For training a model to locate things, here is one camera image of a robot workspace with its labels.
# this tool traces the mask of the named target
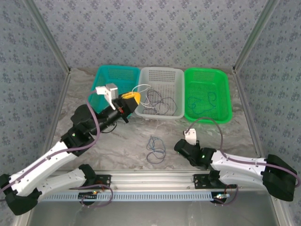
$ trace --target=teal plastic basket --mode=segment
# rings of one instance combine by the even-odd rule
[[[138,85],[140,69],[137,67],[126,67],[117,65],[102,65],[96,74],[91,91],[97,86],[114,83],[118,87],[118,94],[132,91]],[[93,109],[100,113],[109,106],[103,95],[92,94],[89,103]]]

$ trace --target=blue cable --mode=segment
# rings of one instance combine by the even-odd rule
[[[214,105],[214,104],[212,103],[212,101],[215,101],[215,100],[216,100],[216,93],[214,93],[214,92],[208,92],[208,102],[209,102],[209,104],[212,106],[212,108],[209,108],[209,109],[207,109],[207,110],[203,110],[203,111],[200,112],[200,113],[195,112],[194,109],[197,108],[197,103],[202,102],[203,100],[200,99],[200,98],[197,98],[197,97],[189,97],[189,98],[188,98],[188,103],[189,103],[189,100],[192,99],[192,98],[195,99],[196,101],[194,101],[191,105],[188,104],[188,107],[192,110],[192,112],[193,112],[194,114],[202,115],[204,112],[209,112],[209,111],[211,111],[211,110],[213,110],[213,109],[216,108],[216,105]]]
[[[155,147],[155,141],[161,141],[162,145],[163,145],[163,148],[161,147]],[[149,142],[148,144],[146,145],[146,149],[147,150],[150,150],[151,152],[147,154],[146,156],[146,160],[151,163],[151,164],[159,164],[161,162],[164,161],[165,159],[165,156],[166,156],[166,152],[165,152],[165,145],[164,145],[164,142],[163,140],[161,140],[160,138],[158,137],[153,137],[151,136],[150,139],[149,139]],[[162,155],[161,157],[158,157],[156,156],[156,153],[159,153],[160,155]],[[161,160],[160,162],[152,162],[151,160],[149,160],[149,156],[153,154],[157,159]]]

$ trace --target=plastic basket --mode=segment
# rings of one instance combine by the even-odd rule
[[[139,74],[140,69],[137,67],[102,65],[97,71],[91,90],[97,86],[114,83],[118,87],[118,94],[127,93],[138,85]],[[109,106],[104,96],[97,94],[89,97],[89,103],[97,113]]]
[[[151,89],[159,92],[158,95],[149,95],[152,105],[163,99],[164,104],[155,106],[155,110],[139,105],[135,113],[146,119],[179,119],[184,116],[184,72],[180,69],[167,67],[145,67],[140,72],[139,85],[151,85]],[[138,92],[146,89],[138,87]],[[146,100],[147,91],[141,93],[141,101]]]
[[[232,118],[228,76],[216,69],[189,68],[185,71],[185,117],[195,121],[210,117],[217,123]],[[199,120],[210,123],[210,120]]]

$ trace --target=gray plastic basket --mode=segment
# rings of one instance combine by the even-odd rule
[[[135,113],[146,119],[180,119],[184,116],[184,72],[168,67],[145,67],[140,72],[139,85],[148,84],[164,98],[164,104],[156,106],[156,111],[139,105]],[[138,87],[138,92],[146,86]],[[147,103],[147,91],[141,93],[141,101]],[[159,101],[158,95],[149,96],[152,103]]]

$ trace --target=green plastic basket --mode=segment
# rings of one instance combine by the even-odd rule
[[[232,118],[230,90],[227,75],[217,69],[189,68],[184,73],[185,113],[189,121],[210,117],[218,124]],[[200,123],[213,124],[210,120]]]

